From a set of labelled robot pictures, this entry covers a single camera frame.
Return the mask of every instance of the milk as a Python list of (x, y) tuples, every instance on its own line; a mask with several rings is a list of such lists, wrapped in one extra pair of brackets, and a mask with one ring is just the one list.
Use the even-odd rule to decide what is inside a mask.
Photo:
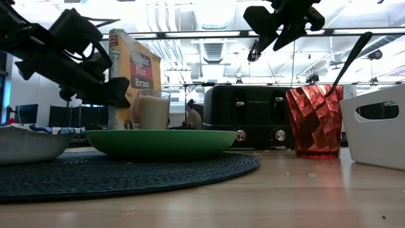
[(170, 100), (154, 96), (138, 97), (138, 116), (141, 129), (166, 129)]

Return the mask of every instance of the glass of milk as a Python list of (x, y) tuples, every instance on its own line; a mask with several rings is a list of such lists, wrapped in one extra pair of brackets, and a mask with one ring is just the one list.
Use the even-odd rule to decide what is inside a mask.
[(137, 114), (140, 129), (167, 129), (170, 93), (144, 89), (138, 92)]

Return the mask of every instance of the robotic arm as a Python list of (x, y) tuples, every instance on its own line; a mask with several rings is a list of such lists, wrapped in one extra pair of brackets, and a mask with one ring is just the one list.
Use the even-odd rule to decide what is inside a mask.
[[(91, 18), (73, 8), (64, 10), (46, 30), (24, 19), (12, 4), (13, 0), (0, 0), (0, 51), (22, 60), (16, 66), (25, 80), (36, 72), (59, 84), (59, 95), (65, 101), (76, 94), (84, 103), (129, 108), (125, 98), (129, 80), (122, 77), (104, 82), (103, 72), (112, 62), (100, 45), (103, 35), (97, 29), (118, 20), (95, 26)], [(84, 51), (90, 44), (92, 53), (86, 57)]]
[[(321, 0), (265, 0), (271, 2), (274, 13), (270, 13), (264, 6), (250, 6), (243, 17), (259, 40), (254, 41), (248, 61), (257, 61), (272, 42), (273, 50), (278, 51), (287, 44), (306, 35), (305, 26), (311, 24), (311, 31), (319, 31), (325, 24), (325, 18), (312, 7)], [(283, 25), (280, 35), (278, 28)]]

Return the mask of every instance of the toaster knob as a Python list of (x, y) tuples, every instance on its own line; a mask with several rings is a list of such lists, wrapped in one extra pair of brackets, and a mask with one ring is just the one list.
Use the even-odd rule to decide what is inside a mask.
[(239, 142), (245, 141), (246, 133), (243, 130), (238, 130), (237, 133), (238, 134), (237, 134), (236, 140)]
[(285, 139), (285, 132), (283, 130), (276, 131), (275, 138), (277, 141), (282, 142)]

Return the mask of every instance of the ceiling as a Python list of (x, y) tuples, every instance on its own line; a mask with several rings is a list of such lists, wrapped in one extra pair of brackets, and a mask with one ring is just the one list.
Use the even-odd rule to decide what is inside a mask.
[[(231, 30), (251, 30), (242, 15), (248, 6), (262, 5), (271, 11), (270, 3), (252, 0), (160, 0), (127, 1), (81, 0), (80, 3), (65, 3), (74, 0), (16, 0), (15, 9), (31, 22), (50, 27), (64, 9), (75, 8), (82, 15), (91, 18), (120, 18), (120, 22), (101, 28), (103, 33), (120, 28), (127, 32), (158, 32), (170, 29), (179, 31), (201, 30), (196, 22), (218, 23), (224, 18), (232, 19)], [(375, 28), (405, 26), (405, 0), (322, 0), (314, 7), (325, 17), (325, 28)], [(369, 44), (383, 39), (372, 38)], [(244, 82), (270, 83), (305, 82), (306, 76), (317, 73), (321, 82), (333, 82), (342, 65), (330, 66), (331, 61), (340, 61), (350, 51), (358, 37), (302, 37), (283, 49), (274, 52), (270, 46), (262, 57), (249, 64), (247, 54), (254, 39), (229, 39), (224, 44), (221, 65), (207, 65), (203, 60), (201, 44), (192, 44), (190, 39), (179, 41), (141, 41), (147, 46), (167, 49), (169, 56), (161, 56), (162, 67), (173, 68), (171, 61), (184, 57), (187, 71), (165, 72), (163, 82), (178, 84), (192, 81), (235, 82), (241, 75)], [(342, 78), (341, 82), (367, 82), (372, 77), (390, 82), (405, 79), (405, 39), (379, 46), (383, 52), (381, 60), (358, 58)], [(173, 47), (180, 47), (174, 53)]]

